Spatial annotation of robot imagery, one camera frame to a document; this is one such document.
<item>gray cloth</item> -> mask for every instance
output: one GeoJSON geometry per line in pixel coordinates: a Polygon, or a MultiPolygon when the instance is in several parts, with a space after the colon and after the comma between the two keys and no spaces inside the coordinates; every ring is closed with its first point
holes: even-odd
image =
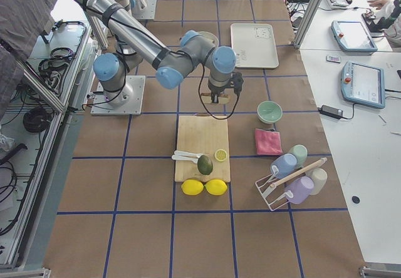
{"type": "MultiPolygon", "coordinates": [[[[57,0],[0,0],[0,38],[22,61],[30,56],[57,0]]],[[[23,77],[13,57],[0,47],[0,119],[23,77]]]]}

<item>purple cup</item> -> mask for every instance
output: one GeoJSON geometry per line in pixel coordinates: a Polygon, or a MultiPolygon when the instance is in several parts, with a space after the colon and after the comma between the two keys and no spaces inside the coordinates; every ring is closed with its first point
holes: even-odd
{"type": "Polygon", "coordinates": [[[291,203],[300,204],[311,194],[314,186],[315,185],[310,177],[300,177],[285,188],[285,192],[290,190],[293,193],[292,198],[287,195],[286,198],[291,203]]]}
{"type": "Polygon", "coordinates": [[[278,168],[278,173],[276,174],[277,179],[282,179],[288,176],[296,166],[296,158],[293,154],[284,154],[275,159],[270,165],[270,172],[273,173],[273,165],[278,168]]]}

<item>pink towel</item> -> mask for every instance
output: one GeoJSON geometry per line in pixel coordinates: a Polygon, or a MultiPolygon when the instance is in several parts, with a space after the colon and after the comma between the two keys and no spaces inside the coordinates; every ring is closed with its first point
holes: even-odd
{"type": "Polygon", "coordinates": [[[279,132],[255,129],[256,153],[258,155],[281,155],[279,132]]]}

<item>white tray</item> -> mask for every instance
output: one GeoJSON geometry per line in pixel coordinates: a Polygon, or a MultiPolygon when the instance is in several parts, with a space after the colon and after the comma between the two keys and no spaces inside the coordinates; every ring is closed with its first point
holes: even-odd
{"type": "Polygon", "coordinates": [[[237,68],[276,68],[278,57],[270,24],[233,23],[231,47],[237,68]]]}

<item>green bowl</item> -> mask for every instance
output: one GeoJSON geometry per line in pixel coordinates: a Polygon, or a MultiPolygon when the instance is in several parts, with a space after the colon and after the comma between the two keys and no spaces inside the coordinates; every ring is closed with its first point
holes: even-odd
{"type": "Polygon", "coordinates": [[[276,123],[282,115],[280,105],[273,101],[263,101],[258,106],[258,117],[263,123],[276,123]]]}

